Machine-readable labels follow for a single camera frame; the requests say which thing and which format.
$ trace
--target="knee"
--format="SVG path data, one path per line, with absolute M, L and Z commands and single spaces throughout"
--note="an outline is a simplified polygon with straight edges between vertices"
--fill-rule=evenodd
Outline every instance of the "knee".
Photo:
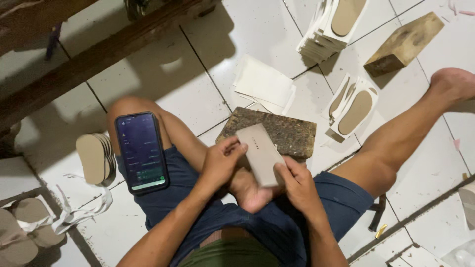
M 396 170 L 393 166 L 388 164 L 384 157 L 377 154 L 367 155 L 372 161 L 372 172 L 374 173 L 373 177 L 377 179 L 375 183 L 378 184 L 378 187 L 382 192 L 387 192 L 396 182 Z
M 162 109 L 152 100 L 140 98 L 132 95 L 124 96 L 115 101 L 107 110 L 107 115 L 115 119 L 121 115 L 134 114 L 140 112 L 153 112 L 160 114 Z

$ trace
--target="bare foot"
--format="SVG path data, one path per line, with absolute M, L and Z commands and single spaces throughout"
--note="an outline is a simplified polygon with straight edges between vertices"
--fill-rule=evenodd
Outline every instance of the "bare foot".
M 254 175 L 241 168 L 231 178 L 229 192 L 236 198 L 238 205 L 250 213 L 256 213 L 266 206 L 282 188 L 259 188 Z
M 475 97 L 475 75 L 459 68 L 443 68 L 431 78 L 431 91 L 459 103 Z

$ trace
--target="phone screen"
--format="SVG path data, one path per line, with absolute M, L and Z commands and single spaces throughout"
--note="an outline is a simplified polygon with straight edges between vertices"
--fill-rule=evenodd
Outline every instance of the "phone screen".
M 132 190 L 164 184 L 162 148 L 152 114 L 119 117 L 117 136 Z

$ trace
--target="black phone case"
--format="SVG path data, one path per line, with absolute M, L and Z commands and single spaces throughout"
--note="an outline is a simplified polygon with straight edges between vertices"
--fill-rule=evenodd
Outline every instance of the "black phone case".
M 166 163 L 166 160 L 165 160 L 165 153 L 163 152 L 163 144 L 162 144 L 162 138 L 160 136 L 160 128 L 158 126 L 158 119 L 157 119 L 157 117 L 155 117 L 155 115 L 152 112 L 141 112 L 141 113 L 122 115 L 122 116 L 119 116 L 115 119 L 115 121 L 114 121 L 115 133 L 117 134 L 117 141 L 119 142 L 119 148 L 120 148 L 120 151 L 121 151 L 121 155 L 123 155 L 124 153 L 122 152 L 122 143 L 120 142 L 120 138 L 119 138 L 119 131 L 118 131 L 119 129 L 117 127 L 117 119 L 124 118 L 124 117 L 130 117 L 130 116 L 137 116 L 137 115 L 142 115 L 142 114 L 151 114 L 152 117 L 154 118 L 153 124 L 155 126 L 155 131 L 157 133 L 158 145 L 159 145 L 159 149 L 160 149 L 161 159 L 162 159 L 162 162 L 163 162 L 163 169 L 165 170 L 164 171 L 165 183 L 155 185 L 155 186 L 151 186 L 151 187 L 147 187 L 147 188 L 144 188 L 144 189 L 132 190 L 129 182 L 127 181 L 127 177 L 124 177 L 125 182 L 127 183 L 127 188 L 129 189 L 129 192 L 133 195 L 144 195 L 144 194 L 147 194 L 147 193 L 150 193 L 150 192 L 165 189 L 170 185 L 170 176 L 168 175 L 168 168 L 167 168 L 167 163 Z M 124 167 L 125 167 L 126 172 L 128 172 L 126 164 L 124 164 Z

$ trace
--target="brown block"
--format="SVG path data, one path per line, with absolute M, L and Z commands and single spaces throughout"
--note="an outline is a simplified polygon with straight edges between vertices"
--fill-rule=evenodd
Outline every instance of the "brown block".
M 252 109 L 237 107 L 216 143 L 235 135 L 237 130 L 262 123 L 281 154 L 295 159 L 308 159 L 314 152 L 317 124 Z
M 444 23 L 434 12 L 395 30 L 366 62 L 364 68 L 373 77 L 402 69 L 440 32 Z

